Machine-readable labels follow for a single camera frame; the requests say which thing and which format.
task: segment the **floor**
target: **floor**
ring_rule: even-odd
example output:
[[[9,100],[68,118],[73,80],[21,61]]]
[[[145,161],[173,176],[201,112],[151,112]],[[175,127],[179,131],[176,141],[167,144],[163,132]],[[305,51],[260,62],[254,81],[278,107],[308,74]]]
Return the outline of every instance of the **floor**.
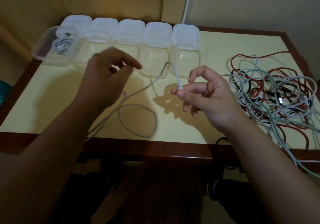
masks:
[[[77,164],[74,172],[98,171],[100,160]],[[113,223],[234,223],[218,202],[206,196],[197,164],[125,161],[122,180],[91,219]],[[224,178],[247,181],[245,174],[226,170]]]

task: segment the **wooden table border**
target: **wooden table border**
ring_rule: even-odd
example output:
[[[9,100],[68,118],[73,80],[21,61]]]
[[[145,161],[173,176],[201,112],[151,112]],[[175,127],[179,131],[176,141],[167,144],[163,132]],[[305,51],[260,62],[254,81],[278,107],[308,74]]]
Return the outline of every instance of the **wooden table border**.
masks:
[[[307,62],[300,56],[285,32],[260,31],[247,29],[230,29],[214,27],[198,27],[200,31],[240,33],[251,35],[266,35],[281,37],[284,44],[290,51],[298,67],[305,76],[314,79]],[[0,107],[0,125],[9,114],[10,110],[19,99],[23,90],[37,71],[40,60],[33,59],[25,72],[13,87],[7,99]],[[0,152],[19,154],[27,147],[38,134],[0,132]],[[293,149],[293,154],[299,160],[320,160],[320,151]],[[148,140],[123,140],[109,138],[93,138],[84,145],[82,154],[88,157],[101,157],[102,155],[114,155],[126,160],[184,160],[209,162],[214,158],[222,158],[226,161],[237,161],[238,158],[230,145],[210,145],[194,143],[160,142]],[[320,164],[309,163],[306,165],[311,170],[319,171]]]

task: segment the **tangled cable pile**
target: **tangled cable pile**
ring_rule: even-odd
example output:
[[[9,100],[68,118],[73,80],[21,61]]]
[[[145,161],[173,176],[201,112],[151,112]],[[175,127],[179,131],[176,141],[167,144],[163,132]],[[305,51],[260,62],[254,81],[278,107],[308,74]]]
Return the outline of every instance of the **tangled cable pile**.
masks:
[[[298,131],[306,139],[307,150],[309,148],[309,138],[303,130],[312,130],[315,141],[319,144],[318,133],[320,129],[314,125],[313,116],[320,114],[315,109],[314,97],[317,91],[317,83],[309,77],[299,76],[291,68],[279,67],[269,71],[264,71],[258,67],[258,59],[265,58],[280,53],[281,51],[266,56],[246,56],[243,54],[235,55],[230,63],[232,67],[229,76],[230,86],[237,96],[238,103],[246,114],[258,121],[267,131],[268,135],[278,141],[283,149],[293,160],[294,164],[299,165],[308,173],[320,177],[313,173],[301,162],[320,162],[320,161],[299,161],[290,151],[286,143],[286,134],[283,127]],[[237,56],[250,58],[254,64],[253,69],[237,69],[233,65],[233,60]]]

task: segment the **hand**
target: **hand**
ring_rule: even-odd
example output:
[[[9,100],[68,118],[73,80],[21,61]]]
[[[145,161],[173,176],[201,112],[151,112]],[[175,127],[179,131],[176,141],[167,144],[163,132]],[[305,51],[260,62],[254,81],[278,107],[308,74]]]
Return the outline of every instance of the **hand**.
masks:
[[[208,83],[194,82],[198,76]],[[190,112],[194,119],[198,117],[197,112],[202,110],[210,124],[223,133],[246,120],[246,114],[238,105],[228,82],[214,70],[207,66],[195,68],[190,72],[188,82],[183,89],[172,88],[170,93],[183,100],[184,112],[189,111],[192,105]]]
[[[133,67],[141,69],[142,65],[117,48],[110,47],[94,54],[88,61],[75,101],[85,102],[86,105],[101,110],[113,105],[121,96]]]

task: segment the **yellow tabletop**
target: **yellow tabletop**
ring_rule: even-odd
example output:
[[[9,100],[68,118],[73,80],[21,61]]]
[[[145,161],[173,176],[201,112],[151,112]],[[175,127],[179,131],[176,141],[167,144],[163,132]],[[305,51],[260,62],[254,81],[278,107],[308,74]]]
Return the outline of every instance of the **yellow tabletop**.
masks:
[[[278,51],[288,50],[282,39],[277,36],[247,35],[219,32],[200,32],[201,35],[201,65],[207,65],[219,74],[230,73],[230,58],[236,54],[263,56]],[[238,57],[234,60],[236,68],[253,68],[249,62]],[[292,56],[278,54],[259,60],[259,67],[269,70],[277,67],[290,67],[302,75]],[[69,67],[53,67],[40,65],[26,89],[10,111],[0,127],[3,132],[41,133],[44,128],[72,101],[83,72]],[[125,87],[127,94],[138,91],[151,82],[136,71]],[[170,88],[177,85],[175,76],[169,74],[165,79],[159,79],[153,87],[135,95],[125,104],[143,104],[156,113],[158,128],[151,138],[138,137],[120,123],[118,115],[114,114],[105,124],[97,137],[139,139],[152,141],[170,141],[182,143],[214,144],[223,136],[215,130],[201,112],[194,120],[190,113],[182,112],[182,101],[169,93]],[[121,97],[112,107],[106,109],[94,125],[117,107]],[[316,108],[320,109],[318,99]],[[134,132],[150,135],[155,126],[151,112],[139,106],[129,106],[121,110],[122,120]],[[304,149],[304,137],[293,129],[285,128],[287,142],[292,148]],[[310,139],[310,149],[318,149],[312,131],[304,131]]]

